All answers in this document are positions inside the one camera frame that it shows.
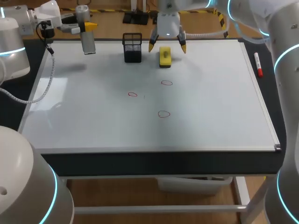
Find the pen holder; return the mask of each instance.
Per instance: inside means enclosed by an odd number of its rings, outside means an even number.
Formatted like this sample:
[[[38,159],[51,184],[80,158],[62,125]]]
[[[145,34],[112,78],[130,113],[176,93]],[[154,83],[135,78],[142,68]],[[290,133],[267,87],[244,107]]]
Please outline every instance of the pen holder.
[[[141,62],[141,33],[124,33],[122,35],[123,53],[126,63]]]

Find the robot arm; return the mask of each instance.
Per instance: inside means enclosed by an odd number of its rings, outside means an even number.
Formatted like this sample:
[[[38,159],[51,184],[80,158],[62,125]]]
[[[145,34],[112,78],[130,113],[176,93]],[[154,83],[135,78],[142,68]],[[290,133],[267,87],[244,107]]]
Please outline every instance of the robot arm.
[[[29,73],[30,66],[21,36],[33,35],[38,28],[43,38],[54,37],[55,28],[80,34],[84,54],[95,53],[92,31],[97,24],[90,22],[88,6],[77,6],[75,14],[63,16],[55,0],[35,9],[28,9],[25,5],[0,7],[0,85],[5,80]]]
[[[271,223],[299,223],[299,1],[160,0],[158,6],[164,14],[214,7],[233,22],[245,24],[269,38],[267,46],[272,54],[287,147],[283,166],[268,190],[265,210]],[[159,19],[157,22],[158,27],[163,24]]]

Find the yellow black hazard tape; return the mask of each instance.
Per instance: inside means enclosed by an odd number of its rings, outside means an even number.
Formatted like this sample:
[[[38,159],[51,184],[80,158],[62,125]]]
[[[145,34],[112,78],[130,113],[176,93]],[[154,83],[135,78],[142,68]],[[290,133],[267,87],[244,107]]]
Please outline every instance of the yellow black hazard tape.
[[[213,14],[218,15],[218,19],[219,19],[219,22],[220,22],[222,30],[226,30],[226,25],[225,25],[225,22],[224,22],[223,14],[221,14],[220,12],[218,12],[217,9],[215,9],[213,11]],[[224,35],[224,38],[229,38],[228,32],[225,32],[223,35]]]
[[[60,11],[75,11],[75,8],[60,8]],[[93,13],[125,13],[130,12],[131,10],[126,9],[90,9],[90,12]],[[213,11],[209,10],[192,10],[192,11],[180,11],[180,14],[191,14],[191,13],[212,13]]]
[[[60,8],[60,11],[75,11],[74,8]],[[130,10],[126,9],[90,9],[89,10],[92,13],[125,13],[129,12]],[[213,13],[215,15],[218,15],[219,22],[221,25],[222,30],[226,30],[226,25],[224,22],[223,14],[218,12],[216,9],[215,10],[191,10],[191,11],[180,11],[180,14],[193,14],[193,13]],[[224,38],[229,38],[228,32],[225,32]]]
[[[60,8],[60,11],[75,11],[76,9],[74,8]],[[89,9],[90,12],[92,13],[125,13],[129,12],[130,10],[126,9]]]

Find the glowing blue ring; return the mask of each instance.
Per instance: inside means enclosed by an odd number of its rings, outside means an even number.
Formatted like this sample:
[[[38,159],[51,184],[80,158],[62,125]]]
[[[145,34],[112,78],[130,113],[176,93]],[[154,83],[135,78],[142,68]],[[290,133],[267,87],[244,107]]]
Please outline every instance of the glowing blue ring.
[[[299,224],[299,221],[292,215],[292,213],[288,210],[288,208],[286,207],[283,199],[282,199],[282,196],[280,195],[280,191],[279,191],[279,184],[278,184],[278,180],[279,180],[279,173],[280,171],[278,172],[277,174],[277,192],[278,192],[278,196],[279,196],[279,199],[282,203],[282,205],[284,206],[286,212],[291,216],[291,218],[295,221],[295,223]]]
[[[261,29],[260,29],[260,33],[263,34],[264,36],[270,36],[269,34],[263,32]]]
[[[289,53],[290,51],[296,49],[297,47],[299,47],[299,44],[297,44],[297,45],[295,45],[295,46],[292,46],[291,48],[289,48],[288,50],[286,50],[284,53],[282,53],[281,56],[279,56],[279,58],[277,59],[277,61],[275,62],[275,65],[274,65],[274,72],[276,71],[277,65],[278,65],[278,63],[280,62],[280,60],[281,60],[287,53]]]
[[[1,55],[9,55],[9,54],[16,53],[16,52],[19,52],[19,51],[22,51],[22,50],[25,50],[25,47],[17,49],[17,50],[11,50],[11,51],[7,51],[7,52],[2,52],[2,53],[0,53],[0,56]]]
[[[234,18],[232,17],[232,15],[230,14],[230,11],[229,11],[230,1],[231,1],[231,0],[228,0],[228,15],[229,15],[229,17],[230,17],[233,21],[235,21]]]
[[[52,167],[50,167],[50,168],[51,168],[51,170],[53,172],[54,179],[55,179],[55,191],[54,191],[53,200],[52,200],[52,203],[51,203],[51,205],[49,207],[49,210],[46,213],[45,217],[40,221],[39,224],[43,224],[46,221],[47,217],[49,216],[50,212],[52,211],[52,208],[54,206],[54,203],[55,203],[55,200],[56,200],[56,196],[57,196],[57,178],[56,178],[56,174],[55,174],[54,170],[52,169]]]
[[[1,15],[2,15],[2,18],[5,18],[3,7],[1,7]]]
[[[206,6],[206,8],[208,8],[208,7],[210,6],[211,2],[212,2],[212,0],[209,0],[209,3],[208,3],[208,5]]]

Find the white cable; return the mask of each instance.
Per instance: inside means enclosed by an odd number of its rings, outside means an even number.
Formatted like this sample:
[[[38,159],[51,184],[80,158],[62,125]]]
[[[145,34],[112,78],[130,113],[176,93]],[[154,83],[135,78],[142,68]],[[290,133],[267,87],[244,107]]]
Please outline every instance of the white cable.
[[[8,95],[11,99],[13,99],[13,100],[15,100],[19,103],[22,103],[22,104],[34,104],[34,103],[37,103],[37,102],[41,101],[46,96],[46,94],[47,94],[47,92],[48,92],[48,90],[51,86],[53,75],[55,73],[55,58],[54,58],[54,55],[52,55],[52,61],[53,61],[53,64],[52,64],[52,71],[51,71],[51,75],[50,75],[50,80],[49,80],[49,83],[48,83],[48,86],[47,86],[45,92],[43,93],[43,95],[40,98],[35,99],[35,100],[26,101],[26,100],[22,100],[22,99],[19,99],[19,98],[13,96],[11,93],[9,93],[8,91],[6,91],[2,88],[0,88],[0,91],[5,93],[6,95]]]
[[[270,40],[270,38],[257,40],[257,39],[253,39],[251,37],[248,37],[244,33],[242,33],[238,23],[234,22],[234,25],[235,25],[235,29],[237,30],[238,35],[241,36],[246,41],[249,41],[249,42],[254,43],[254,44],[263,44],[263,43],[266,43]]]
[[[221,35],[221,34],[224,34],[224,33],[228,32],[229,27],[230,27],[230,19],[228,18],[227,19],[227,27],[226,27],[225,30],[218,31],[218,32],[215,32],[215,33],[206,33],[206,34],[186,34],[186,36],[190,36],[190,37],[211,37],[211,36],[217,36],[217,35]]]
[[[4,61],[1,59],[1,57],[0,57],[0,63],[2,64],[2,69],[3,69],[3,78],[0,82],[0,86],[1,86],[4,83],[5,79],[6,79],[7,71],[6,71],[6,66],[4,64]]]

